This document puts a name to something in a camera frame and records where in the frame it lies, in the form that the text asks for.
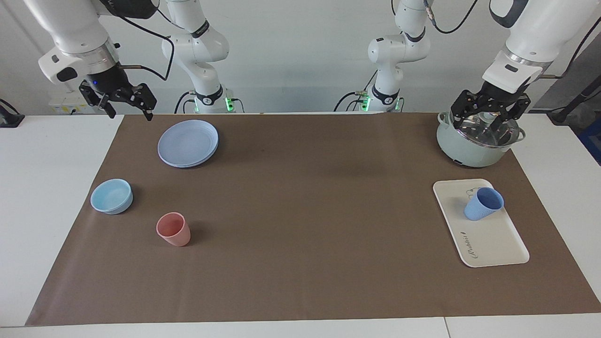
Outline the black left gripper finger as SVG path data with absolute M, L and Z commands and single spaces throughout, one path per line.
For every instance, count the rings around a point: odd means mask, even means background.
M 498 115 L 490 124 L 490 130 L 497 131 L 503 123 L 509 120 L 519 119 L 524 114 L 530 103 L 531 100 L 528 94 L 520 95 L 515 102 L 511 103 L 492 100 L 493 110 L 498 112 Z
M 453 128 L 459 130 L 464 120 L 475 114 L 481 113 L 486 107 L 486 94 L 482 92 L 473 93 L 463 90 L 451 105 L 451 122 Z

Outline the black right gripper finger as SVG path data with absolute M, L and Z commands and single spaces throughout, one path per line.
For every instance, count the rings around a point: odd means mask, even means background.
M 114 118 L 116 116 L 116 110 L 109 102 L 109 96 L 107 94 L 99 96 L 99 94 L 92 89 L 92 86 L 90 86 L 86 80 L 83 80 L 78 88 L 89 106 L 97 107 L 98 109 L 104 111 L 109 118 Z
M 129 105 L 142 111 L 147 121 L 152 121 L 157 99 L 146 83 L 131 86 L 126 99 Z

